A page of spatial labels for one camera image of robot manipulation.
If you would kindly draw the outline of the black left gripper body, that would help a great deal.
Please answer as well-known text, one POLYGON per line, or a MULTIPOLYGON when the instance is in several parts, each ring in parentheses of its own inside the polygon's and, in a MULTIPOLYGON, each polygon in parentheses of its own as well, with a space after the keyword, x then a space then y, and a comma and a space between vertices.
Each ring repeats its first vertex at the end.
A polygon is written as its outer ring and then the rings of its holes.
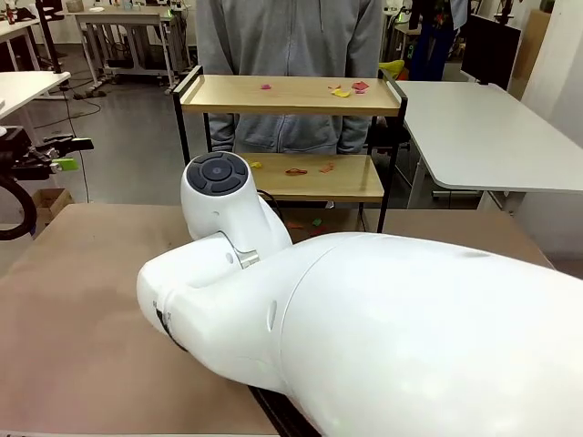
POLYGON ((54 174, 53 141, 34 145, 23 127, 1 127, 1 174, 17 180, 46 180, 54 174))

